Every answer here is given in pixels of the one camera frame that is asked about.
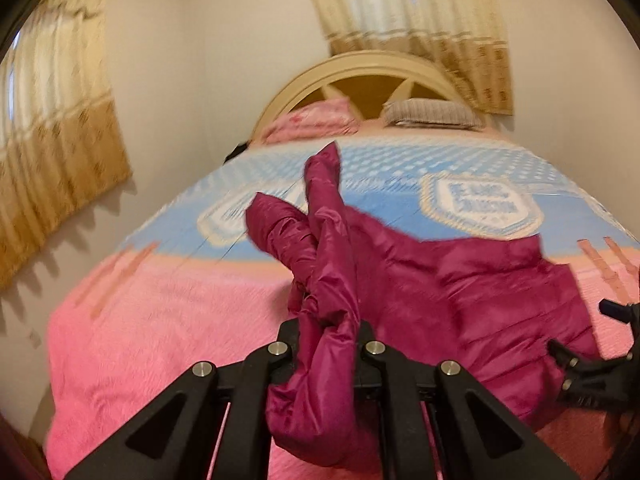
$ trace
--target metal screw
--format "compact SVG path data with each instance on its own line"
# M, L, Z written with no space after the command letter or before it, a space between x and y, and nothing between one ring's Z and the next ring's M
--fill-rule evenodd
M289 350L289 345L283 343L282 341L274 341L269 346L267 346L267 350L271 355L282 355Z
M191 371L193 372L193 375L206 377L213 371L213 366L211 363L207 363L206 361L200 361L193 365Z
M440 370L442 370L445 375L458 375L461 368L455 361L444 361L440 365Z
M369 341L364 348L373 355L382 354L386 350L385 344L380 341Z

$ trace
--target pink pillow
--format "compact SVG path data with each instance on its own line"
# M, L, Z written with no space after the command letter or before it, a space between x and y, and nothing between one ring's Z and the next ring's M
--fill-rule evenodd
M315 139L351 135L358 131L358 120L351 113L348 98L318 101L278 117L262 133L265 144L295 139Z

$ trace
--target white wall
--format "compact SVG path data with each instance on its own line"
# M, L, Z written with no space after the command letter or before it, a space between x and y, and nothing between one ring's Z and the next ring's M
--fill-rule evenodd
M0 409L19 431L29 430L49 382L37 341L49 313L129 232L215 168L185 55L184 4L107 1L108 69L134 177L66 222L0 296Z
M290 79L328 57L328 47L311 0L187 1L209 145L221 162Z
M640 52L606 0L500 0L514 139L640 237Z

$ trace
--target headboard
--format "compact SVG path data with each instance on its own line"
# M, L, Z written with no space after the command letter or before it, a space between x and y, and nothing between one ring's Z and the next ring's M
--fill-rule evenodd
M380 116L385 102L425 97L464 102L435 64L386 50L359 50L329 58L290 81L264 109L251 140L282 114L316 101L347 96L359 119Z

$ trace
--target beige curtain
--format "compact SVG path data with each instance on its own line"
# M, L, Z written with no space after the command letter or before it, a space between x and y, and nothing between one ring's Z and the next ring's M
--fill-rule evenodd
M332 52L398 50L436 62L473 107L512 114L496 0L313 0Z
M0 288L66 217L130 176L104 0L42 0L0 64Z

